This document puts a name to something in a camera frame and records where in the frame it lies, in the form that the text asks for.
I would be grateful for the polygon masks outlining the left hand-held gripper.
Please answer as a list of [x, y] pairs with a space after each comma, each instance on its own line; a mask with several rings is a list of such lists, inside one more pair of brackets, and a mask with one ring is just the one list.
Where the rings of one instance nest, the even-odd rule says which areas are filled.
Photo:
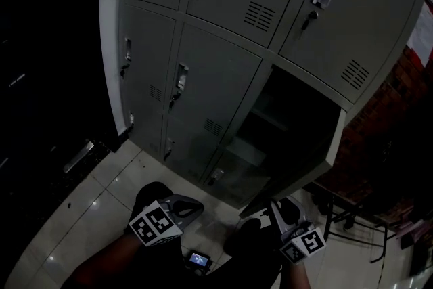
[[203, 212], [201, 202], [174, 194], [145, 207], [129, 227], [145, 246], [165, 244], [180, 237]]

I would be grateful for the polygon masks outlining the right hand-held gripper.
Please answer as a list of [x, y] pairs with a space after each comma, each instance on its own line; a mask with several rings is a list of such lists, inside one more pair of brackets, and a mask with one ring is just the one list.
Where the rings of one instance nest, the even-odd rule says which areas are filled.
[[291, 264], [297, 265], [326, 247], [318, 227], [297, 199], [286, 196], [269, 201], [269, 218], [277, 239], [277, 249]]

